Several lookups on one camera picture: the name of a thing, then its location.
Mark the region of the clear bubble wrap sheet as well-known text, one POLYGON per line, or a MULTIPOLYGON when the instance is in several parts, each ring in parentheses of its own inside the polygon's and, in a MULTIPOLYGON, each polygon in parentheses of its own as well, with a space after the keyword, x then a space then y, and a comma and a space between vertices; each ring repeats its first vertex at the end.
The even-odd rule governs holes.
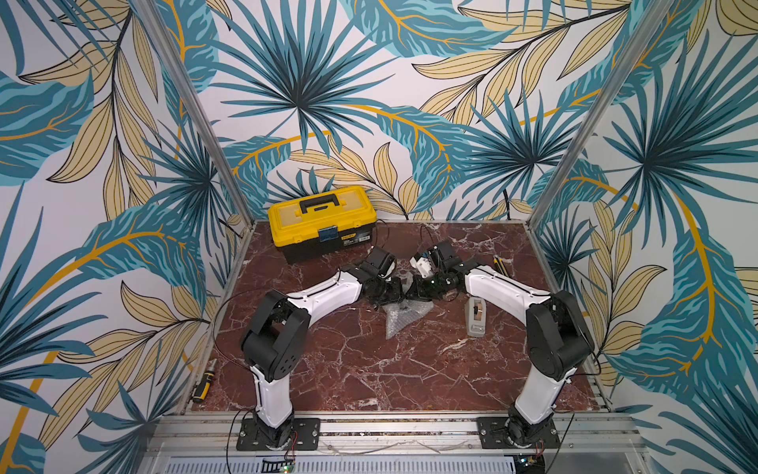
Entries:
POLYGON ((408 300, 382 306, 386 314, 386 339, 391 340, 411 324, 420 321, 434 309, 432 301, 408 300))

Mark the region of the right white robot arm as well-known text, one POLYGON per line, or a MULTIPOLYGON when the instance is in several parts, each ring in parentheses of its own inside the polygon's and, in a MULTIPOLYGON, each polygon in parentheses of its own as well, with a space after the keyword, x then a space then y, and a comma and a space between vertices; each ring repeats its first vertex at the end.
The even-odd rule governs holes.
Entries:
POLYGON ((550 428, 564 386, 594 351, 574 296, 564 290, 537 290, 474 260, 434 269, 422 257, 414 258, 411 265, 417 273, 408 299, 435 300, 448 292, 465 292, 524 325, 531 369, 509 409, 505 436, 513 446, 536 444, 550 428))

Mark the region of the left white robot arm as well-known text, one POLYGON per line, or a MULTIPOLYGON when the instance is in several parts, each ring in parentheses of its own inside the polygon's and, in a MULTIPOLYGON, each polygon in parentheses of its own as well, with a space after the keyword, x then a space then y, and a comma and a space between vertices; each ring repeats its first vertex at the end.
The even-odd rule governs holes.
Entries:
POLYGON ((312 324, 363 299, 375 307, 401 301, 395 266, 391 253, 374 247, 364 260, 339 268, 311 288, 270 290, 260 301, 241 339, 241 351, 254 377, 254 420, 267 446, 281 448, 295 434, 289 376, 305 351, 312 324))

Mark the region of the white tape dispenser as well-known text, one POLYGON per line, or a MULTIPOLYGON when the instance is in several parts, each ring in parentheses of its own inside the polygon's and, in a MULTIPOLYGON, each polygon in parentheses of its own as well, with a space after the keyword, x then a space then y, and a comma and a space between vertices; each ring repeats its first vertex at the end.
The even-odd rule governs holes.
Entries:
POLYGON ((466 304, 466 329, 469 337, 483 338, 487 327, 487 304, 485 300, 471 296, 466 304))

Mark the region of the yellow black toolbox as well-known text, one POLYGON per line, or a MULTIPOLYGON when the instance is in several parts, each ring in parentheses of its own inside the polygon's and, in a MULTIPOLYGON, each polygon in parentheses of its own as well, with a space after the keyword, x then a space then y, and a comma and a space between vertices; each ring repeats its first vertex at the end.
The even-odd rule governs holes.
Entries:
POLYGON ((369 241, 377 211, 363 188, 350 186, 277 203, 268 221, 276 249, 298 264, 369 241))

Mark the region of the yellow black screwdriver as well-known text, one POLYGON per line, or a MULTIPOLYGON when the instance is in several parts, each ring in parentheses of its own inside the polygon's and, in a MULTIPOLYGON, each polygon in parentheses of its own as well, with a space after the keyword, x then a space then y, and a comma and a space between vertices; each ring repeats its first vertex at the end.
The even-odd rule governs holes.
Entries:
POLYGON ((193 403, 201 404, 207 399, 208 393, 215 379, 216 365, 217 359, 213 359, 208 363, 206 370, 201 375, 197 385, 195 385, 195 389, 193 389, 193 394, 191 395, 193 403))

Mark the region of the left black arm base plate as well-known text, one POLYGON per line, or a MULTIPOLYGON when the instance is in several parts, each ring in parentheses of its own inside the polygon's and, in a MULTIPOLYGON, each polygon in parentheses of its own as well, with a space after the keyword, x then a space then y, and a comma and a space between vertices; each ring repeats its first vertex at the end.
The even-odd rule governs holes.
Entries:
POLYGON ((272 428, 258 419, 241 422, 236 442, 238 451, 274 451, 290 448, 296 452, 318 449, 321 434, 319 418, 294 418, 279 428, 272 428))

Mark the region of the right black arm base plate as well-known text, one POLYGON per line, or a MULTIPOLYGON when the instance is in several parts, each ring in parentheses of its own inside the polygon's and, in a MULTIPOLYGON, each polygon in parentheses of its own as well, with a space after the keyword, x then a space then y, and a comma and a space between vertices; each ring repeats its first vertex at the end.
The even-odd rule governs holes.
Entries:
POLYGON ((483 450, 506 448, 557 448, 560 437, 553 417, 531 425, 519 417, 495 416, 476 419, 477 434, 483 450))

